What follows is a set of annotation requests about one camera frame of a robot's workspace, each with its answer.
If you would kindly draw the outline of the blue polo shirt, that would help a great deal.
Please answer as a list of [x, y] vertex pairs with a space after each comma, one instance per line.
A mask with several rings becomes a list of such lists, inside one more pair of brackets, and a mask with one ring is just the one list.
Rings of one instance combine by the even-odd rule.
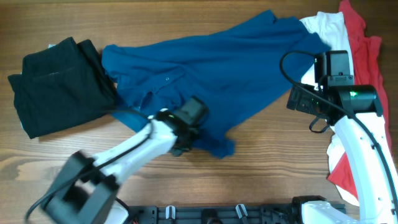
[[194, 142], [223, 158], [234, 153], [226, 133], [283, 95], [329, 46], [295, 17], [264, 11], [228, 30], [142, 47], [108, 45], [106, 74], [119, 105], [150, 115], [195, 96], [209, 108]]

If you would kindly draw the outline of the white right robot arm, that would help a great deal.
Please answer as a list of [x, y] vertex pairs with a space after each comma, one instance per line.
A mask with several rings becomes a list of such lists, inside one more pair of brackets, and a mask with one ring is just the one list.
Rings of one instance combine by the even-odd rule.
[[294, 83], [287, 108], [326, 119], [339, 137], [358, 194], [358, 223], [397, 223], [397, 171], [389, 151], [382, 106], [371, 85], [315, 91]]

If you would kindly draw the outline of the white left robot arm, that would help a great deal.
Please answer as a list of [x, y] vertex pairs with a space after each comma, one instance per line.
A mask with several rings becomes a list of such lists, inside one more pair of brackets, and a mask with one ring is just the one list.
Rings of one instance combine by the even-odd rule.
[[133, 223], [134, 216], [117, 194], [141, 167], [163, 154], [182, 154], [199, 133], [208, 113], [202, 107], [162, 109], [145, 116], [144, 127], [121, 144], [91, 157], [72, 154], [36, 207], [55, 223]]

